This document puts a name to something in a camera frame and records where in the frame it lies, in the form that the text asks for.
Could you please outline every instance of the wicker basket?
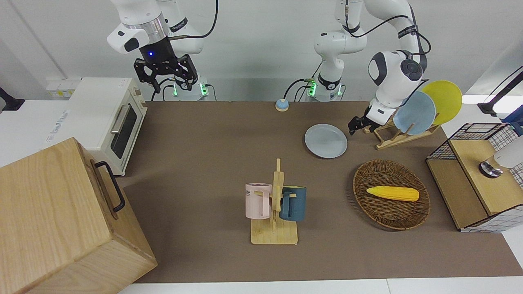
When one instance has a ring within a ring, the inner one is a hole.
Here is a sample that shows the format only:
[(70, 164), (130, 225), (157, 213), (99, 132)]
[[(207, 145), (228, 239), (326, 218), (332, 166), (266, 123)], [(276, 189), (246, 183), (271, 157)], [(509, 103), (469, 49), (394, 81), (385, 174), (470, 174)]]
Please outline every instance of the wicker basket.
[[(367, 193), (367, 188), (375, 186), (414, 188), (419, 191), (419, 200), (389, 200)], [(430, 199), (423, 183), (405, 166), (392, 161), (373, 160), (361, 165), (354, 175), (353, 190), (365, 214), (390, 229), (415, 228), (425, 222), (430, 212)]]

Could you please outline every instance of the oven door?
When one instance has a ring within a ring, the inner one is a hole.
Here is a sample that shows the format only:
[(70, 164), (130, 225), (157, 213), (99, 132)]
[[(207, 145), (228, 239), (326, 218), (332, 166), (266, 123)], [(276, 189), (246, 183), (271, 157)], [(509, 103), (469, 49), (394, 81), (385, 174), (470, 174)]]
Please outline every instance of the oven door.
[(143, 114), (140, 112), (136, 101), (130, 93), (127, 93), (126, 96), (127, 99), (123, 100), (125, 103), (120, 107), (115, 123), (110, 129), (112, 139), (106, 147), (106, 154), (109, 159), (119, 165), (121, 172), (118, 172), (118, 174), (125, 172), (127, 161), (143, 120)]

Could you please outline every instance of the plate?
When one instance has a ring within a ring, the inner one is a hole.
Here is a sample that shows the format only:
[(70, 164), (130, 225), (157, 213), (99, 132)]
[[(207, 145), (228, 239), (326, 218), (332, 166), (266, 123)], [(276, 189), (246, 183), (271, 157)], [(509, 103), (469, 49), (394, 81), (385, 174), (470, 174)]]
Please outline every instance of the plate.
[(317, 156), (331, 159), (347, 150), (347, 137), (339, 128), (320, 123), (307, 130), (305, 145)]
[(446, 123), (453, 119), (461, 109), (463, 95), (458, 86), (449, 81), (435, 81), (422, 89), (436, 105), (438, 117), (434, 120), (435, 125)]
[(400, 107), (394, 118), (394, 124), (402, 132), (406, 133), (411, 124), (414, 126), (408, 132), (409, 135), (417, 135), (426, 131), (436, 117), (436, 106), (427, 94), (416, 91), (405, 105)]

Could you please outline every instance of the oven window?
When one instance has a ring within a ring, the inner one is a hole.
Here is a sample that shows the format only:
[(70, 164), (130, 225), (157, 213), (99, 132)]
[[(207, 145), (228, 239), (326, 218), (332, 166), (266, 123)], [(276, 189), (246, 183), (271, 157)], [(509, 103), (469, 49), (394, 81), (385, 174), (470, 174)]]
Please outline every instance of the oven window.
[(134, 112), (134, 109), (131, 106), (129, 113), (127, 113), (126, 120), (123, 123), (122, 130), (119, 134), (115, 134), (115, 137), (112, 139), (111, 150), (114, 151), (119, 159), (122, 159), (123, 152), (125, 151), (127, 142), (129, 142), (129, 138), (131, 137), (132, 129), (134, 128), (136, 119), (136, 112)]

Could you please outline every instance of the wooden box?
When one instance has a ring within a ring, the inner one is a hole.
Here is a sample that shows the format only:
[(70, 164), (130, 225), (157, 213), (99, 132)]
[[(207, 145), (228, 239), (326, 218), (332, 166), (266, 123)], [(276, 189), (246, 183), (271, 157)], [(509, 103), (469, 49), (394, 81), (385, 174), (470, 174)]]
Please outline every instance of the wooden box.
[(456, 159), (428, 159), (456, 228), (476, 231), (503, 231), (516, 225), (504, 223), (514, 214), (512, 209), (523, 205), (523, 190), (510, 171), (498, 178), (487, 178), (478, 169), (479, 163), (495, 153), (488, 140), (449, 140)]
[(0, 168), (0, 294), (117, 293), (153, 269), (115, 183), (73, 138)]

